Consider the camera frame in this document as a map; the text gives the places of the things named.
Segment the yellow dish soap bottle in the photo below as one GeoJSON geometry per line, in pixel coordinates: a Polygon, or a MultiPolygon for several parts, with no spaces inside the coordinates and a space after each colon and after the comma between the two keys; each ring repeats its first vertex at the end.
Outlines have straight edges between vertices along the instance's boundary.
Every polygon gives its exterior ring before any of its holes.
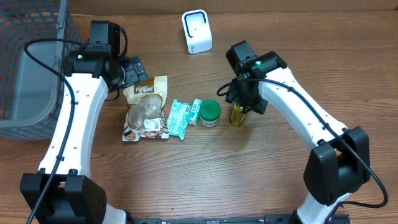
{"type": "Polygon", "coordinates": [[[229,122],[233,126],[240,126],[244,121],[245,114],[243,113],[243,107],[238,103],[234,102],[231,114],[229,116],[229,122]]]}

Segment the green lid jar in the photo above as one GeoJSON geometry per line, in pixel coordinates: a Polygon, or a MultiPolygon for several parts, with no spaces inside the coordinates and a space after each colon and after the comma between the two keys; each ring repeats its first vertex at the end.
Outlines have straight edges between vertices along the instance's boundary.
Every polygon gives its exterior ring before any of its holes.
{"type": "Polygon", "coordinates": [[[216,126],[220,119],[220,114],[220,104],[215,100],[205,100],[200,106],[200,122],[205,127],[216,126]]]}

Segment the brown Pantree snack bag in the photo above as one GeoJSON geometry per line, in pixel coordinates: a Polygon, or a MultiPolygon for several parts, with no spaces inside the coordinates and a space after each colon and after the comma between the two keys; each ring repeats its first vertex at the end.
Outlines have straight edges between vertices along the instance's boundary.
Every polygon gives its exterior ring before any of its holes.
{"type": "Polygon", "coordinates": [[[138,142],[141,138],[169,138],[163,112],[167,93],[166,75],[150,78],[123,90],[129,105],[122,135],[124,142],[138,142]]]}

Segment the small teal box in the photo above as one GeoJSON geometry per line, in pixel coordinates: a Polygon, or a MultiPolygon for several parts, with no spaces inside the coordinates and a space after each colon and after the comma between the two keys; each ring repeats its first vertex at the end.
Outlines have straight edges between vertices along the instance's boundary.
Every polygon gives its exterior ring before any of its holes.
{"type": "Polygon", "coordinates": [[[191,125],[196,126],[199,120],[199,111],[201,106],[201,100],[194,99],[193,103],[191,104],[190,110],[188,112],[188,123],[191,125]]]}

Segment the green wet wipes pack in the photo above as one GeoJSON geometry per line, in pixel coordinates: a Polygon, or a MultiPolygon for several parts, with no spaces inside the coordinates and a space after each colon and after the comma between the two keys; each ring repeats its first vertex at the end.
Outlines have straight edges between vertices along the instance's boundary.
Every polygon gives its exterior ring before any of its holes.
{"type": "Polygon", "coordinates": [[[167,119],[167,126],[169,134],[178,136],[181,141],[185,139],[186,130],[188,127],[188,114],[190,111],[190,105],[188,103],[182,103],[173,100],[169,117],[167,119]]]}

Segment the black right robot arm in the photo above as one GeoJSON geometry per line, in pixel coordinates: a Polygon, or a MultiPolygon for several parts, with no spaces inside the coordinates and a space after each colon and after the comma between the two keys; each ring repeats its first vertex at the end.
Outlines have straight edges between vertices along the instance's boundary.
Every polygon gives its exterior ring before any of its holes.
{"type": "Polygon", "coordinates": [[[243,114],[263,114],[272,104],[310,153],[303,174],[308,189],[304,203],[292,215],[267,215],[267,223],[349,223],[348,216],[335,215],[335,208],[370,180],[366,132],[349,129],[328,114],[275,52],[258,56],[242,41],[231,46],[226,59],[236,74],[226,102],[243,114]]]}

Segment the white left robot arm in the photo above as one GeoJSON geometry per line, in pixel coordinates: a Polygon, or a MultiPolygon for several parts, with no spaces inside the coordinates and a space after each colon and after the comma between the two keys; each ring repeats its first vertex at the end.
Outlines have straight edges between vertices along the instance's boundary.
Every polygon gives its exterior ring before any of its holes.
{"type": "Polygon", "coordinates": [[[34,174],[20,190],[39,223],[132,223],[127,210],[112,207],[105,190],[90,179],[98,116],[111,92],[147,80],[139,59],[128,57],[127,34],[110,21],[92,21],[85,43],[77,42],[57,76],[64,84],[55,132],[34,174]]]}

